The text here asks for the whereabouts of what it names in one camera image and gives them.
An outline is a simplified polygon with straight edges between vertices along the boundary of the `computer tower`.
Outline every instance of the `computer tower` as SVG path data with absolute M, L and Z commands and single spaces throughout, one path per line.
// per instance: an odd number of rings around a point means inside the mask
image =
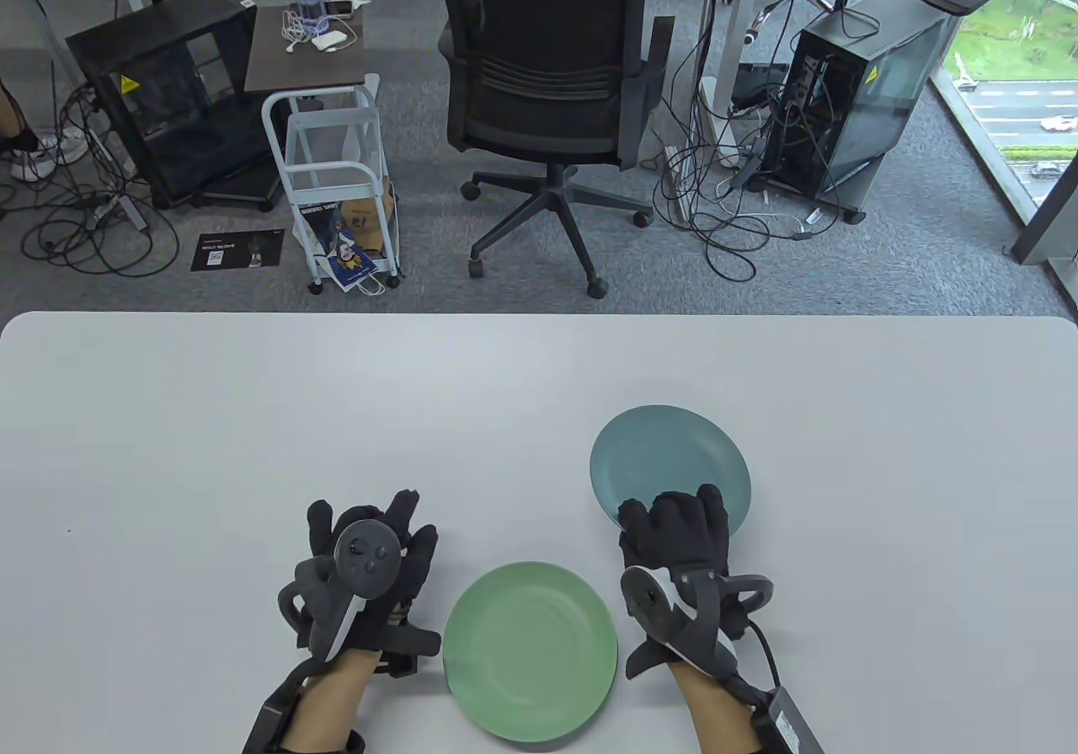
M 248 0 L 165 0 L 68 38 L 157 205 L 212 198 L 239 174 L 255 189 L 223 200 L 265 208 L 277 195 L 265 95 L 244 91 L 255 12 Z
M 949 19 L 921 0 L 857 0 L 805 27 L 762 176 L 826 197 L 893 149 L 946 45 Z

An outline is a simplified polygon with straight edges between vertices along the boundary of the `car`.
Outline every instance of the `car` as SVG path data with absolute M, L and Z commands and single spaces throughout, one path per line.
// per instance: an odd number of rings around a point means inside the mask
M 1029 175 L 1035 178 L 1059 178 L 1063 175 L 1063 165 L 1058 162 L 1037 162 L 1029 169 Z
M 1046 131 L 1069 133 L 1070 131 L 1078 129 L 1078 118 L 1059 115 L 1059 118 L 1042 119 L 1040 120 L 1040 126 Z

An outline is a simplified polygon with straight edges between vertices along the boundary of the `glass window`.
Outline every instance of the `glass window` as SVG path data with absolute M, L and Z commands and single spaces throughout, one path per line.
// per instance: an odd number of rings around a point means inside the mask
M 1038 206 L 1078 151 L 1078 0 L 992 0 L 963 19 L 943 68 Z

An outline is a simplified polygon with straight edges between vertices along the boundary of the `white shoe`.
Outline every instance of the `white shoe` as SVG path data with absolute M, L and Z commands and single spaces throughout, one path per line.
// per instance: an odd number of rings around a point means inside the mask
M 38 150 L 16 150 L 11 165 L 12 178 L 18 181 L 40 181 L 56 172 L 58 164 L 72 164 L 89 150 L 86 135 L 78 127 L 65 127 L 57 147 L 56 134 L 38 137 Z

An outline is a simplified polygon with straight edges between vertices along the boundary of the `person's leg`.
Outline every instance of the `person's leg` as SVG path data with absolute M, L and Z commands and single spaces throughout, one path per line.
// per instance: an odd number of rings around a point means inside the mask
M 12 150 L 38 150 L 38 137 L 26 124 L 14 99 L 0 81 L 0 145 Z
M 0 80 L 0 154 L 12 151 L 12 177 L 19 181 L 42 180 L 55 172 L 57 164 L 77 161 L 87 149 L 85 135 L 77 127 L 65 128 L 63 140 L 55 134 L 39 138 Z

